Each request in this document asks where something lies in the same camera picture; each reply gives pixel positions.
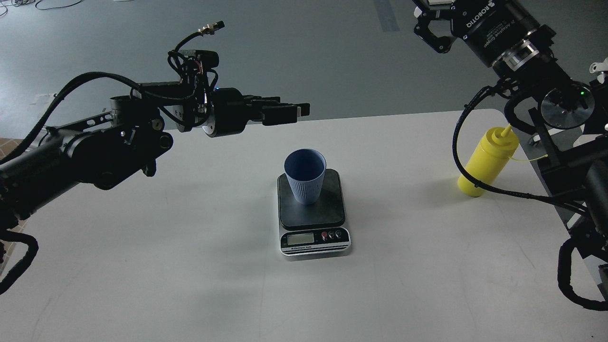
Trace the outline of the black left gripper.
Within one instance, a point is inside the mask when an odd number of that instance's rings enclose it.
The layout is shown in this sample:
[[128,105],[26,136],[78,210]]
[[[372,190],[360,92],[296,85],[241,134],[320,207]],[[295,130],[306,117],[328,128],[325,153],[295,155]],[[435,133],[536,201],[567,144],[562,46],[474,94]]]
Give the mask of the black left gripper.
[[278,96],[242,95],[234,87],[213,90],[209,104],[210,114],[202,128],[210,138],[240,134],[249,121],[264,126],[286,125],[310,115],[309,103],[285,104]]

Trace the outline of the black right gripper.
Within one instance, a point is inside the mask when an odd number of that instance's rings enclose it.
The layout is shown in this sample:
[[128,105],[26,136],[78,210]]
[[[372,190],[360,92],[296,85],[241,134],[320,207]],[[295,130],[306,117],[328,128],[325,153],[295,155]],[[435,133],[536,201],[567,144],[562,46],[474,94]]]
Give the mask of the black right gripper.
[[[518,0],[413,3],[420,10],[413,32],[435,52],[449,52],[460,39],[487,67],[523,68],[533,60],[547,61],[547,29]],[[449,22],[450,35],[437,36],[432,21]]]

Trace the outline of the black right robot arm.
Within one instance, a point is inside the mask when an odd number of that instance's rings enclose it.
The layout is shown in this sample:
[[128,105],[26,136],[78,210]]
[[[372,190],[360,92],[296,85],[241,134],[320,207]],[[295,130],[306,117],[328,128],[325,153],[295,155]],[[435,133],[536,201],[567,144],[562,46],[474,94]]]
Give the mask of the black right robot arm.
[[[593,63],[597,78],[573,80],[554,56],[555,32],[540,24],[518,0],[415,2],[415,34],[435,52],[462,40],[498,75],[465,104],[452,138],[458,185],[471,197],[484,192],[536,200],[558,208],[569,238],[558,253],[562,294],[587,310],[606,311],[607,301],[587,299],[571,285],[571,256],[601,260],[598,284],[607,297],[607,63]],[[483,134],[467,165],[458,155],[465,119],[489,96],[506,100],[504,128]],[[496,188],[497,175],[522,147],[547,195]]]

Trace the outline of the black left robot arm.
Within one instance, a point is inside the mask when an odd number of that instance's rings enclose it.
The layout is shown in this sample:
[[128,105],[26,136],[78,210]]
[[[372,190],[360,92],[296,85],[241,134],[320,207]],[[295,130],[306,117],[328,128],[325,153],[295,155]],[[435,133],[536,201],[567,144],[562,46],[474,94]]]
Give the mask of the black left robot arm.
[[[1,160],[1,256],[6,243],[22,243],[22,259],[1,280],[4,294],[31,266],[38,253],[33,236],[17,232],[20,221],[80,183],[109,190],[142,171],[156,173],[156,160],[173,147],[164,118],[180,132],[200,127],[211,138],[243,132],[249,122],[265,126],[296,123],[310,115],[310,104],[284,103],[278,96],[242,95],[234,87],[217,87],[217,52],[185,49],[196,37],[224,28],[214,22],[189,34],[167,53],[178,74],[174,82],[141,84],[109,72],[86,72],[70,80],[48,105],[26,138]],[[111,98],[111,110],[63,126],[47,121],[63,100],[88,82],[108,78],[130,93]]]

